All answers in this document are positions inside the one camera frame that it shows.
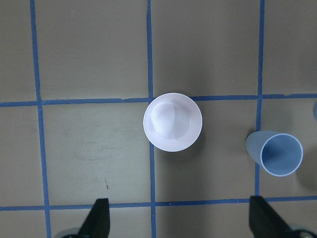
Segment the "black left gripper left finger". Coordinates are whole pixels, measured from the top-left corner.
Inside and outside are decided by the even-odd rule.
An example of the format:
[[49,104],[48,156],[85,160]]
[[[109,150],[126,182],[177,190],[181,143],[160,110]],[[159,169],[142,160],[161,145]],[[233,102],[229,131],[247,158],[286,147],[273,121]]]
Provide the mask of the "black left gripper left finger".
[[80,238],[107,238],[110,232],[109,200],[97,199],[77,233]]

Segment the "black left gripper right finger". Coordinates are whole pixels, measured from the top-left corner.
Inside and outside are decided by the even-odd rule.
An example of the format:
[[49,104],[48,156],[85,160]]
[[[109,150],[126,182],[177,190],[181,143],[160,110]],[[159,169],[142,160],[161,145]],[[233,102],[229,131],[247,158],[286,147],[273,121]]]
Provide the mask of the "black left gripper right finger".
[[300,237],[261,196],[250,197],[249,227],[256,238]]

